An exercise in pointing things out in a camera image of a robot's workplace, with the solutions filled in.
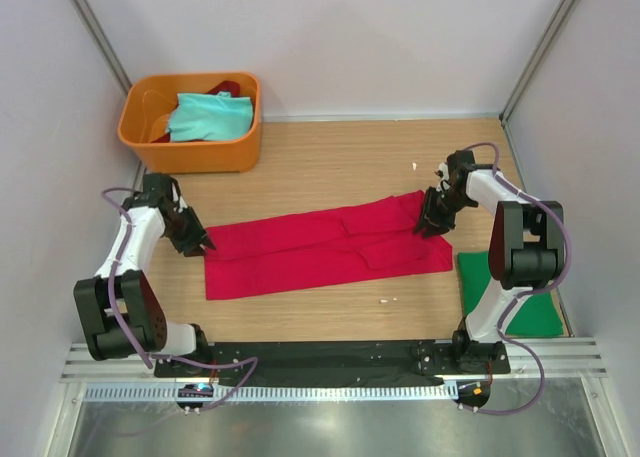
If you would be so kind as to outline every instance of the red cloth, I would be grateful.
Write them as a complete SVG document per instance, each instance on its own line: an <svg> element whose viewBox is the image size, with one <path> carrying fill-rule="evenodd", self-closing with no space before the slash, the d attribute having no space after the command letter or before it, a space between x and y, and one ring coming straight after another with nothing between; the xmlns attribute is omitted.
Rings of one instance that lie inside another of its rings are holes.
<svg viewBox="0 0 640 457"><path fill-rule="evenodd" d="M208 300L453 269L451 245L413 235L422 191L207 229Z"/></svg>

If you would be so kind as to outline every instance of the wooden floor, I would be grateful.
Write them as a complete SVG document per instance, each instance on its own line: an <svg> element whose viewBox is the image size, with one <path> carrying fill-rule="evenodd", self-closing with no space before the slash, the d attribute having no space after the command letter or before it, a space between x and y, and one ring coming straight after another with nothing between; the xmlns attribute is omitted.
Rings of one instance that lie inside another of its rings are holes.
<svg viewBox="0 0 640 457"><path fill-rule="evenodd" d="M262 139L249 172L177 176L205 227L424 190L447 155L481 141L498 144L501 169L519 182L497 119L271 123ZM476 160L489 163L492 152L477 149ZM456 223L446 235L454 252L488 249L488 212L465 209ZM202 259L178 255L163 239L149 278L167 318L199 324L210 341L449 338L462 317L455 270L207 301Z"/></svg>

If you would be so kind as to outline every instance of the green mat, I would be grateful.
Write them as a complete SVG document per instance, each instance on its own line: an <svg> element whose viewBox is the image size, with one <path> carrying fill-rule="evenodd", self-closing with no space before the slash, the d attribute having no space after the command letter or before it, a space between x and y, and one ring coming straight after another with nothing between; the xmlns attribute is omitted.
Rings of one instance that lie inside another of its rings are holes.
<svg viewBox="0 0 640 457"><path fill-rule="evenodd" d="M489 252L459 253L458 269L464 314L467 315L476 308L491 280ZM555 337L562 333L562 322L549 293L529 298L507 328L507 334L521 337Z"/></svg>

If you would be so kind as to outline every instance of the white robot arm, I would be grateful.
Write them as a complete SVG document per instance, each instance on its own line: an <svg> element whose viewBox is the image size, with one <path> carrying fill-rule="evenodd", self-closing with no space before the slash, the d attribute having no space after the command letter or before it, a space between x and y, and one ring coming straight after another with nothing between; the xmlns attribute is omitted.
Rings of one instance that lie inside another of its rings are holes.
<svg viewBox="0 0 640 457"><path fill-rule="evenodd" d="M462 331L468 342L495 343L501 340L498 320L514 298L525 291L542 288L564 267L564 244L558 226L537 206L511 189L502 172L491 165L479 165L471 150L450 155L436 172L440 182L429 188L416 232L423 236L444 234L455 227L455 215L464 207L484 207L494 216L489 246L489 282L478 306L465 316ZM544 202L562 220L557 202ZM538 237L525 241L525 232ZM527 296L517 300L503 322L506 328Z"/></svg>
<svg viewBox="0 0 640 457"><path fill-rule="evenodd" d="M120 314L145 352L210 362L204 333L195 324L167 321L145 277L161 237L168 237L178 252L189 257L204 255L204 247L215 248L207 232L186 204L178 182L165 174L145 175L142 191L125 199L122 208L126 217L123 213L120 218L120 230L109 256L93 278L79 281L74 288L91 355L104 360L135 352L131 339L116 321L109 300L108 280L113 277ZM124 252L118 259L123 243Z"/></svg>

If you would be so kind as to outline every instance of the white wall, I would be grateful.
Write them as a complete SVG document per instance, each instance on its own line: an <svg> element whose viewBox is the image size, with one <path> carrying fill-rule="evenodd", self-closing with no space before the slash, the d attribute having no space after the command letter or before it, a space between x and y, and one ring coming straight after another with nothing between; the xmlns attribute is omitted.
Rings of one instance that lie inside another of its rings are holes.
<svg viewBox="0 0 640 457"><path fill-rule="evenodd" d="M36 455L52 393L81 336L75 281L93 274L130 184L123 96L68 0L0 0L0 453Z"/></svg>
<svg viewBox="0 0 640 457"><path fill-rule="evenodd" d="M266 116L498 113L559 0L89 0L135 81L243 69Z"/></svg>
<svg viewBox="0 0 640 457"><path fill-rule="evenodd" d="M640 427L640 0L581 0L510 122L527 189L564 205L562 286Z"/></svg>

